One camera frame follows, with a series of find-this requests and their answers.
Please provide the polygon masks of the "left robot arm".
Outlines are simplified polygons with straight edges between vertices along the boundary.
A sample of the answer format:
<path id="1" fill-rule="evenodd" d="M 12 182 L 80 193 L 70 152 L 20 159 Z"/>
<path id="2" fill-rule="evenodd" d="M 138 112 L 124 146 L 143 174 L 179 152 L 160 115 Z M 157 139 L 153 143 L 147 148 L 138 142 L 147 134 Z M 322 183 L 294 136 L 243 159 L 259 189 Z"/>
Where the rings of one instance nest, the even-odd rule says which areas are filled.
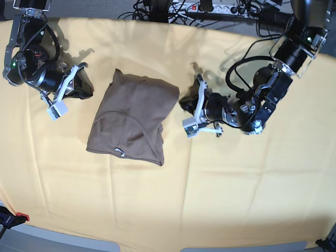
<path id="1" fill-rule="evenodd" d="M 284 33 L 267 56 L 244 56 L 227 71 L 225 83 L 235 97 L 222 96 L 208 87 L 201 74 L 195 76 L 195 90 L 179 104 L 192 117 L 183 120 L 189 138 L 200 132 L 223 134 L 222 124 L 246 135 L 262 133 L 278 102 L 286 95 L 293 76 L 301 77 L 326 42 L 332 1 L 291 1 L 292 16 Z M 231 74 L 243 64 L 268 61 L 254 75 L 247 90 L 234 85 Z"/>

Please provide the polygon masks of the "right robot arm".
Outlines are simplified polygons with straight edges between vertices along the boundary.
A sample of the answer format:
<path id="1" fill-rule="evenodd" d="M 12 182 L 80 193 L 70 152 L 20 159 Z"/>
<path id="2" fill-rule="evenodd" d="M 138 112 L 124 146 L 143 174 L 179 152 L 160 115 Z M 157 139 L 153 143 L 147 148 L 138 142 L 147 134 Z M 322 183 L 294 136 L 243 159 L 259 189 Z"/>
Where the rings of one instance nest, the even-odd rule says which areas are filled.
<path id="1" fill-rule="evenodd" d="M 27 84 L 37 90 L 49 106 L 54 99 L 88 99 L 93 88 L 82 80 L 79 72 L 87 67 L 82 62 L 68 68 L 59 61 L 60 44 L 48 25 L 45 15 L 50 10 L 50 1 L 14 1 L 15 15 L 6 46 L 3 78 L 12 86 Z"/>

